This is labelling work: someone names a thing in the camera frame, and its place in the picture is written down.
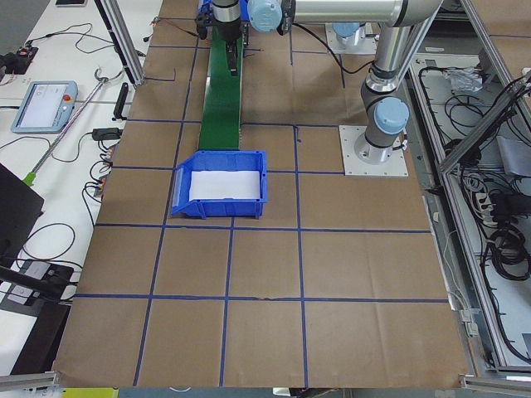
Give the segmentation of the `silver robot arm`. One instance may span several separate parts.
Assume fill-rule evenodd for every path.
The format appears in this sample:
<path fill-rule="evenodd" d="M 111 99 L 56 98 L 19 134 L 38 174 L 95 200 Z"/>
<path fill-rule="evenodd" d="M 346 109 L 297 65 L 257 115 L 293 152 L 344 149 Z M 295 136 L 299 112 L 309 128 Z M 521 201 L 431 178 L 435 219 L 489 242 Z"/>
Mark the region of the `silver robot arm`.
<path fill-rule="evenodd" d="M 343 46 L 356 46 L 365 38 L 364 25 L 360 22 L 334 22 L 332 28 Z"/>
<path fill-rule="evenodd" d="M 371 165 L 388 161 L 397 137 L 409 119 L 408 107 L 393 97 L 412 57 L 418 50 L 441 4 L 438 1 L 213 1 L 207 15 L 227 44 L 227 57 L 235 54 L 244 22 L 258 32 L 287 34 L 293 27 L 322 23 L 332 29 L 332 48 L 356 54 L 368 42 L 374 58 L 362 85 L 368 125 L 353 146 L 357 157 Z"/>

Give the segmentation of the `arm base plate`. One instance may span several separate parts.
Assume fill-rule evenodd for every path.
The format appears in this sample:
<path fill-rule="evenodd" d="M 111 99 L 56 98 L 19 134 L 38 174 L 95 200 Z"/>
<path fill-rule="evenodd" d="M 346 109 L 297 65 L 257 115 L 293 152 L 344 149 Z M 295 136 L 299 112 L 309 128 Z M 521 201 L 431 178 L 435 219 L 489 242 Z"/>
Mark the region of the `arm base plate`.
<path fill-rule="evenodd" d="M 373 56 L 376 53 L 378 34 L 373 31 L 371 23 L 362 23 L 364 25 L 365 38 L 362 39 L 356 46 L 341 45 L 336 38 L 332 24 L 333 23 L 326 23 L 325 31 L 328 46 L 334 53 L 365 56 Z"/>
<path fill-rule="evenodd" d="M 365 126 L 339 125 L 344 174 L 348 177 L 407 177 L 399 138 L 389 148 L 374 148 L 365 137 Z"/>

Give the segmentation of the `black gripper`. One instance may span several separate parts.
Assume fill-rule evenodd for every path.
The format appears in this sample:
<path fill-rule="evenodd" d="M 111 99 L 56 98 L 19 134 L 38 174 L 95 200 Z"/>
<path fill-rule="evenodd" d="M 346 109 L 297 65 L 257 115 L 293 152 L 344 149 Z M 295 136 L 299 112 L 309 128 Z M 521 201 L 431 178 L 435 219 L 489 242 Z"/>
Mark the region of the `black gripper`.
<path fill-rule="evenodd" d="M 219 37 L 226 42 L 227 68 L 231 75 L 238 75 L 238 47 L 235 43 L 241 36 L 241 19 L 229 22 L 216 20 Z"/>

